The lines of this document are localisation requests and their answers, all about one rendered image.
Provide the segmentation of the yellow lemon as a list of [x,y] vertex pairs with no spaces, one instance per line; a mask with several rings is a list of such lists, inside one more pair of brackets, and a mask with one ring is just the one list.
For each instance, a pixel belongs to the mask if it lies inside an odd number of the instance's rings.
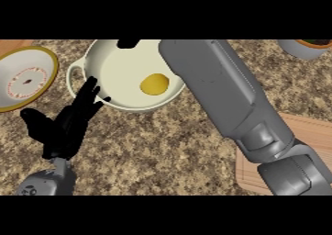
[[151,74],[142,81],[140,89],[148,95],[161,95],[170,86],[170,79],[163,73]]

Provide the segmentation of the cream white pot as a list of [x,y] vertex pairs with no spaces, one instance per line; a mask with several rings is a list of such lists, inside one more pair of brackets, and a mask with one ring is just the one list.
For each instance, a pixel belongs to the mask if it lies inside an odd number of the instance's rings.
[[[165,106],[182,93],[186,84],[173,73],[158,52],[160,39],[143,39],[134,48],[120,49],[117,39],[98,39],[86,55],[71,64],[67,71],[67,86],[76,96],[71,75],[74,68],[83,70],[84,79],[98,79],[101,92],[96,97],[108,106],[127,112],[149,112]],[[170,79],[161,95],[148,95],[142,81],[154,73]]]

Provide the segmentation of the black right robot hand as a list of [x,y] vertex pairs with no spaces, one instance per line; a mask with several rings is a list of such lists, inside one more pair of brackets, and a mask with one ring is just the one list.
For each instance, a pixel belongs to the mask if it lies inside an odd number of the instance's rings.
[[120,39],[117,46],[120,49],[133,49],[139,42],[140,41],[137,39]]

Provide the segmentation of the white bowl with yellow rim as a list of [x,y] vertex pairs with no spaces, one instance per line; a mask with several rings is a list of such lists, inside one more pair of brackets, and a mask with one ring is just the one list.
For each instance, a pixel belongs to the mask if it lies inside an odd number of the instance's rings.
[[49,89],[58,76],[58,55],[28,46],[0,56],[0,113],[27,106]]

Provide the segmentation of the pale wooden board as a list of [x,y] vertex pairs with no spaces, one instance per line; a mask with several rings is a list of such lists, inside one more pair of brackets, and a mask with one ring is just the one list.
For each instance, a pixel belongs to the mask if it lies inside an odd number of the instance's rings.
[[31,43],[31,39],[0,39],[0,56],[5,55],[9,51],[30,46]]

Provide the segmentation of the wooden cutting board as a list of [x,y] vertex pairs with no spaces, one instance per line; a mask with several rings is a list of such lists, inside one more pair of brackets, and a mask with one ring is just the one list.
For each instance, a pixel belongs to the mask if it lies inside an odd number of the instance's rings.
[[[291,114],[280,114],[295,137],[311,146],[319,153],[325,164],[332,171],[332,123]],[[263,195],[272,195],[272,191],[258,175],[257,165],[248,162],[241,150],[236,150],[236,179],[239,186]]]

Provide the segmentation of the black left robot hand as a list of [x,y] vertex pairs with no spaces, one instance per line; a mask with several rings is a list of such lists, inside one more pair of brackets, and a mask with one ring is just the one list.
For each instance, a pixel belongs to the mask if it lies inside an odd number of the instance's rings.
[[104,106],[102,101],[95,101],[99,92],[98,79],[92,76],[80,88],[73,104],[62,108],[56,119],[34,108],[21,111],[28,136],[43,144],[42,157],[46,160],[70,160],[77,155],[89,122]]

